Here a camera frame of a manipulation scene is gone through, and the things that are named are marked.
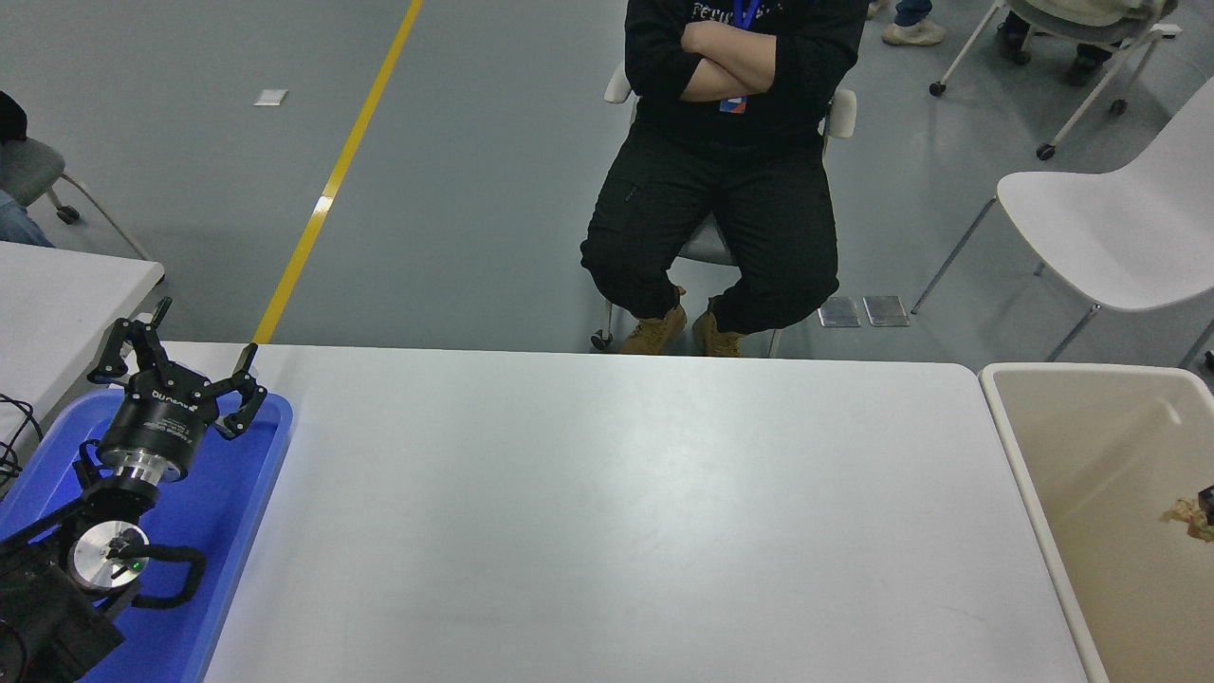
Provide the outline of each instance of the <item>yellow floor line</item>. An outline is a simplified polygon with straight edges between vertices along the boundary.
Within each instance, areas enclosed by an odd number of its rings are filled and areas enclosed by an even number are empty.
[[[304,234],[300,235],[299,243],[295,244],[295,252],[291,254],[291,260],[287,263],[287,269],[283,271],[282,279],[278,280],[274,295],[270,298],[270,304],[266,306],[266,312],[261,315],[257,331],[253,335],[253,340],[257,345],[268,345],[270,337],[274,335],[274,328],[278,326],[278,320],[283,317],[287,301],[290,300],[295,283],[299,281],[300,273],[304,271],[304,264],[307,263],[307,258],[312,254],[312,246],[320,234],[320,228],[324,227],[324,220],[329,217],[329,207],[333,206],[333,200],[336,199],[337,192],[341,189],[341,183],[346,180],[346,171],[350,170],[350,163],[354,159],[358,146],[363,142],[367,125],[375,114],[375,107],[379,106],[388,78],[392,76],[392,69],[401,56],[401,50],[404,49],[404,41],[409,38],[413,22],[416,21],[418,12],[421,11],[421,4],[422,0],[413,0],[409,5],[409,11],[405,12],[404,21],[401,22],[401,28],[396,32],[396,39],[392,40],[392,46],[388,49],[387,56],[384,57],[384,63],[380,64],[375,82],[371,84],[371,90],[367,93],[363,108],[358,112],[358,119],[354,120],[354,127],[350,130],[350,136],[346,137],[346,144],[342,146],[337,163],[333,166],[333,172],[329,173],[329,181],[324,183],[324,192],[316,200],[316,207],[312,209],[312,217],[308,218],[307,227],[304,228]]]

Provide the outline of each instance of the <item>black cable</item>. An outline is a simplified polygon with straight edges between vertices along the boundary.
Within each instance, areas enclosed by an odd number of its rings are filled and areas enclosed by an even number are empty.
[[[45,434],[42,434],[42,426],[38,423],[38,419],[34,417],[34,406],[29,402],[18,402],[12,397],[0,392],[0,404],[12,404],[18,411],[25,415],[25,420],[34,426],[34,432],[38,434],[38,440],[41,442]]]
[[[188,603],[194,597],[194,593],[198,592],[198,586],[202,585],[203,575],[206,573],[206,556],[202,551],[188,546],[158,546],[155,543],[137,546],[132,543],[121,551],[110,552],[106,557],[114,559],[147,558],[189,565],[189,570],[186,574],[186,582],[180,593],[169,598],[138,596],[131,602],[131,605],[141,609],[168,610]]]
[[[24,416],[24,420],[21,421],[17,431],[13,432],[12,438],[8,442],[0,442],[0,486],[4,486],[22,472],[22,467],[17,460],[15,445],[21,440],[21,436],[25,432],[25,427],[34,427],[34,433],[38,434],[39,443],[41,443],[45,434],[42,433],[42,426],[39,425],[38,419],[34,417],[34,406],[32,404],[13,399],[12,397],[2,393],[0,393],[0,404],[8,404],[21,411]]]

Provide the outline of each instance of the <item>chair leg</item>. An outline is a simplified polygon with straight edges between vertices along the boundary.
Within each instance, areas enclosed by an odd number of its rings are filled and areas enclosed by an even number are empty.
[[[1045,359],[1045,363],[1053,364],[1054,362],[1056,362],[1059,355],[1062,353],[1062,349],[1067,348],[1067,345],[1070,345],[1071,341],[1079,335],[1079,331],[1082,331],[1084,326],[1088,326],[1088,323],[1091,321],[1091,318],[1096,317],[1096,313],[1099,312],[1100,312],[1100,303],[1091,303],[1091,307],[1088,308],[1088,312],[1083,315],[1083,319],[1080,319],[1079,323],[1074,325],[1074,329],[1071,330],[1071,334],[1066,335],[1066,338],[1063,338],[1062,343],[1059,345],[1056,349],[1054,349],[1054,353],[1051,353],[1049,358]]]
[[[998,200],[999,200],[998,197],[992,197],[991,200],[987,201],[985,206],[982,206],[982,210],[978,211],[978,216],[974,218],[974,222],[970,223],[970,228],[966,229],[965,234],[961,235],[961,240],[957,243],[957,246],[953,246],[953,252],[948,254],[948,257],[944,258],[944,264],[940,266],[940,269],[936,271],[936,275],[931,278],[931,281],[927,283],[927,288],[923,290],[923,294],[919,295],[919,300],[914,302],[914,306],[910,308],[910,314],[915,314],[919,312],[919,306],[921,306],[923,302],[927,300],[927,294],[931,294],[931,290],[935,289],[936,283],[940,281],[941,277],[943,277],[944,271],[948,269],[948,266],[953,264],[953,258],[957,257],[957,254],[961,250],[961,246],[964,246],[965,243],[970,240],[970,235],[974,234],[974,228],[976,228],[978,223],[982,222],[982,218],[985,218],[987,212],[991,211],[991,206],[993,206],[994,203]]]
[[[948,85],[948,79],[953,78],[953,72],[955,72],[957,67],[960,66],[961,59],[965,58],[965,55],[970,52],[970,47],[974,46],[974,42],[978,39],[978,35],[981,35],[982,32],[986,29],[987,24],[991,23],[991,18],[994,17],[994,13],[998,12],[999,8],[1003,7],[1004,5],[1005,5],[1004,0],[995,0],[991,5],[991,8],[987,10],[986,16],[982,17],[981,22],[978,22],[977,28],[974,29],[972,34],[970,34],[970,39],[965,41],[965,46],[961,47],[960,53],[958,53],[957,58],[953,59],[953,63],[949,64],[948,70],[944,72],[944,75],[938,81],[936,81],[937,84],[940,84],[941,86]]]
[[[1108,84],[1112,82],[1114,78],[1117,78],[1117,73],[1121,72],[1122,67],[1125,66],[1125,59],[1129,58],[1130,52],[1133,50],[1134,50],[1133,46],[1127,47],[1125,50],[1118,52],[1116,57],[1113,57],[1113,68],[1108,69],[1108,73],[1105,74],[1105,78],[1100,79],[1100,82],[1096,84],[1096,87],[1091,89],[1091,92],[1088,93],[1088,98],[1084,99],[1082,104],[1079,104],[1079,108],[1076,109],[1073,114],[1071,114],[1071,118],[1062,126],[1062,130],[1060,130],[1057,135],[1054,136],[1054,140],[1046,142],[1046,144],[1049,144],[1050,147],[1057,147],[1059,144],[1062,143],[1062,138],[1066,137],[1066,133],[1071,132],[1071,129],[1088,110],[1088,107],[1090,107],[1091,103],[1096,101],[1096,97],[1100,97],[1100,93],[1104,92],[1106,87],[1108,87]]]
[[[46,198],[51,200],[51,205],[55,206],[56,209],[63,207],[63,201],[59,201],[59,195],[55,193],[53,187],[46,188]]]
[[[1028,52],[1028,46],[1033,44],[1033,34],[1037,33],[1037,28],[1033,24],[1028,24],[1028,30],[1025,32],[1025,41],[1020,44],[1021,52]]]
[[[101,211],[101,215],[106,216],[106,220],[109,221],[109,224],[114,226],[114,229],[117,229],[118,233],[123,235],[123,239],[125,239],[126,243],[131,245],[131,249],[135,249],[135,252],[138,254],[141,258],[143,258],[144,261],[152,260],[152,256],[148,256],[148,252],[143,250],[143,246],[140,245],[140,243],[135,239],[135,237],[130,232],[126,232],[126,229],[124,229],[123,226],[118,224],[118,222],[114,221],[113,216],[110,216],[109,212],[106,211],[106,209],[97,201],[97,199],[92,194],[89,193],[87,189],[84,188],[83,184],[76,182],[75,178],[73,178],[70,175],[66,172],[61,177],[74,184],[75,188],[79,189],[80,193],[84,194],[86,199],[92,201],[93,206],[97,206],[97,210]]]
[[[1197,352],[1201,352],[1202,347],[1204,347],[1207,341],[1209,341],[1210,334],[1214,334],[1214,319],[1212,319],[1210,323],[1206,325],[1206,329],[1202,330],[1202,335],[1197,337],[1197,341],[1193,341],[1192,349],[1189,349],[1189,353],[1185,354],[1185,358],[1180,360],[1180,365],[1178,365],[1176,368],[1179,368],[1180,370],[1186,370],[1189,368],[1189,364],[1192,363],[1193,357],[1197,355]]]
[[[775,359],[776,358],[776,353],[779,351],[779,337],[781,337],[782,334],[784,334],[783,329],[772,329],[771,330],[771,347],[767,348],[767,358],[768,359]]]
[[[1142,55],[1142,61],[1140,61],[1138,68],[1134,69],[1134,75],[1130,76],[1130,79],[1125,82],[1125,86],[1122,89],[1122,96],[1118,97],[1118,99],[1122,99],[1123,102],[1128,98],[1130,89],[1134,87],[1135,82],[1138,82],[1138,76],[1142,74],[1142,69],[1145,69],[1147,63],[1151,61],[1151,55],[1155,55],[1155,49],[1159,45],[1159,41],[1163,38],[1162,34],[1152,32],[1147,39],[1151,44],[1147,45],[1146,53]]]
[[[611,332],[611,315],[614,308],[615,306],[611,301],[603,298],[603,325],[590,335],[590,345],[600,352],[609,349],[612,341],[615,340],[615,336]]]

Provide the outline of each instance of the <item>blue tray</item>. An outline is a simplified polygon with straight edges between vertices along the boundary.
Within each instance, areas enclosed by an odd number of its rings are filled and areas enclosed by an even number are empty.
[[[101,439],[121,403],[121,391],[101,391],[63,411],[0,505],[0,539],[80,495],[72,471],[80,443]],[[220,400],[222,414],[237,405],[236,395]],[[203,679],[283,465],[290,425],[290,404],[270,394],[249,432],[225,442],[209,429],[189,477],[161,486],[160,501],[140,527],[153,543],[202,551],[206,556],[202,586],[193,601],[176,609],[127,608],[115,622],[126,642],[83,681]],[[153,562],[140,580],[144,594],[171,596],[185,576],[183,565]]]

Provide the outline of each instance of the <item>jeans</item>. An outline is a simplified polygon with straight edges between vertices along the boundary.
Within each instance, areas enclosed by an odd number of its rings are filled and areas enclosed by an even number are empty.
[[[902,0],[895,8],[898,13],[894,17],[894,23],[901,27],[914,25],[931,13],[931,0]]]
[[[710,211],[742,271],[714,303],[721,331],[788,326],[839,288],[821,142],[692,144],[640,121],[607,172],[582,264],[608,301],[637,318],[663,317],[679,303],[666,269]]]
[[[4,167],[4,155],[0,152],[0,167]],[[42,234],[42,228],[29,220],[25,206],[17,203],[7,192],[0,189],[0,241],[16,241],[35,246],[53,246]]]

